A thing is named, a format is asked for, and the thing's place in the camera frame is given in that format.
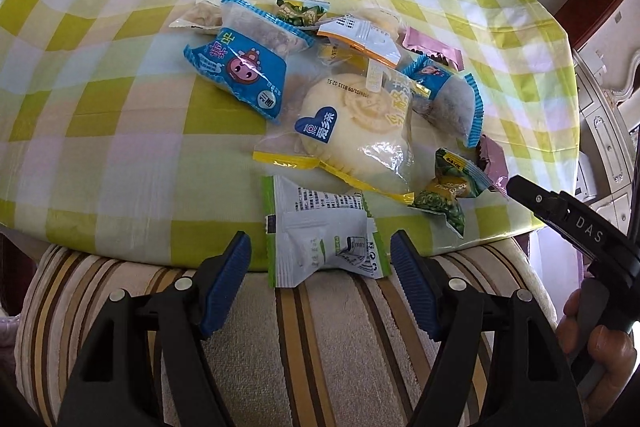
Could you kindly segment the right hand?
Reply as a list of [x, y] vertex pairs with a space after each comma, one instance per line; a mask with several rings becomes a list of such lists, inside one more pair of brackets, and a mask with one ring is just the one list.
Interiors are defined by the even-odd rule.
[[[564, 305], [564, 317], [556, 328], [556, 338], [566, 355], [577, 349], [579, 327], [577, 313], [579, 309], [580, 290], [570, 294]], [[605, 373], [597, 387], [584, 401], [584, 411], [588, 425], [593, 425], [608, 413], [615, 400], [623, 392], [630, 380], [637, 351], [631, 337], [621, 331], [611, 331], [599, 325], [590, 333], [588, 351], [591, 358], [604, 367]]]

